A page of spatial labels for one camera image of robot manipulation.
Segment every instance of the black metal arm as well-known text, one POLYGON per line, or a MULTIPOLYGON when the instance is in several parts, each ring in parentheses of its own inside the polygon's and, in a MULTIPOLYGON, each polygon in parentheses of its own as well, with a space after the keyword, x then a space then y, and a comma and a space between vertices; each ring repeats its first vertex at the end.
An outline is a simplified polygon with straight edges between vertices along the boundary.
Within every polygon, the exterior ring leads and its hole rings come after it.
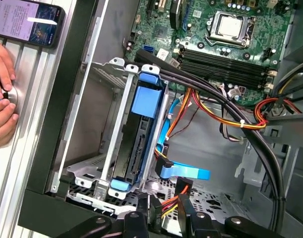
MULTIPOLYGON (((148 238, 147 223, 153 232, 159 233, 161 230, 161 218, 158 216, 161 210, 158 199, 148 199, 147 194, 141 194, 137 211, 122 213, 113 223, 108 217, 95 216, 57 238, 101 238, 106 234, 123 238, 148 238)), ((179 195, 178 221, 183 238, 283 238, 244 217, 229 217, 224 224, 214 221, 209 214, 196 212, 187 194, 179 195)))
POLYGON ((210 215, 195 211, 186 194, 178 198, 178 221, 183 238, 283 238, 244 217, 229 217, 225 224, 212 221, 210 215))

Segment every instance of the white connector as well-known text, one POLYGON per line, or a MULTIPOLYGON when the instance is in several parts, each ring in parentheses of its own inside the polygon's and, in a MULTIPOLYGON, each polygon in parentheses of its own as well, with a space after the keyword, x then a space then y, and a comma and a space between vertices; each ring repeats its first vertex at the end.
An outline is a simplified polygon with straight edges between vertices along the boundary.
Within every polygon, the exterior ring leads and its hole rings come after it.
POLYGON ((273 9, 278 3, 278 0, 269 0, 267 7, 273 9))
POLYGON ((165 12, 166 2, 167 0, 160 0, 158 8, 160 12, 165 12))

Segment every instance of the motherboard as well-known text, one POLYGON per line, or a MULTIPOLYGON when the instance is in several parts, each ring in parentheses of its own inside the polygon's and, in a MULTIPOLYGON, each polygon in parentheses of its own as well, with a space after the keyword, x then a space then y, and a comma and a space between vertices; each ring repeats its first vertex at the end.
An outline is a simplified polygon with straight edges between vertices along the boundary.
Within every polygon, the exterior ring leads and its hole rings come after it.
POLYGON ((272 88, 293 8, 286 0, 141 0, 125 56, 135 61, 144 49, 253 106, 272 88))

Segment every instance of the human hand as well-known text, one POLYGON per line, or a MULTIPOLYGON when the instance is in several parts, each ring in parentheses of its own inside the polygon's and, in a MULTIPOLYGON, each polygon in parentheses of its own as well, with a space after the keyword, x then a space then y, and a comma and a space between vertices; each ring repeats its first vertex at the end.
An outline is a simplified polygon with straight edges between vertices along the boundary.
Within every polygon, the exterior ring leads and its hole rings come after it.
MULTIPOLYGON (((0 83, 5 91, 12 89, 11 80, 15 79, 13 63, 7 50, 0 44, 0 83)), ((7 144, 12 138, 18 115, 13 114, 16 107, 8 99, 3 99, 0 86, 0 147, 7 144)))
POLYGON ((8 99, 0 100, 0 147, 10 141, 16 129, 19 116, 13 114, 15 107, 8 99))
MULTIPOLYGON (((16 78, 13 63, 7 50, 0 44, 0 83, 5 91, 12 89, 11 81, 16 78)), ((0 87, 0 99, 3 98, 0 87)))

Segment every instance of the smartphone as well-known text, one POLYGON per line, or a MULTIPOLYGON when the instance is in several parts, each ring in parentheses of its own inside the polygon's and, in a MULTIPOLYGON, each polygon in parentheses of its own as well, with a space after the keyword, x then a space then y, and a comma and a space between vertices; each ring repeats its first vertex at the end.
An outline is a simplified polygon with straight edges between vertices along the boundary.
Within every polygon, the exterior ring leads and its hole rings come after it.
POLYGON ((60 6, 30 0, 0 0, 0 37, 54 48, 64 17, 60 6))

